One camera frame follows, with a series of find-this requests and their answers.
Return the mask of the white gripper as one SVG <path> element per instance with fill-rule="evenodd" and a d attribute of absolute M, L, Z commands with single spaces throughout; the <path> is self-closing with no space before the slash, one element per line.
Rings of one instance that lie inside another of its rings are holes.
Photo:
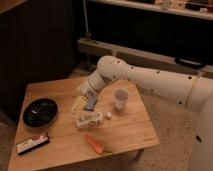
<path fill-rule="evenodd" d="M 79 85 L 78 91 L 83 96 L 78 96 L 71 107 L 72 113 L 78 113 L 84 110 L 87 104 L 87 98 L 90 95 L 97 96 L 103 88 L 107 86 L 103 77 L 97 70 L 88 75 Z"/>

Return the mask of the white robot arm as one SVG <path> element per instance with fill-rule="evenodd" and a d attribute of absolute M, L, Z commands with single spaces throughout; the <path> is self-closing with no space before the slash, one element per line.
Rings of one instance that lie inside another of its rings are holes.
<path fill-rule="evenodd" d="M 127 80 L 153 90 L 157 95 L 197 112 L 197 141 L 192 149 L 188 171 L 213 171 L 213 78 L 133 66 L 115 56 L 104 55 L 77 91 L 86 97 L 89 92 L 98 95 L 118 80 Z"/>

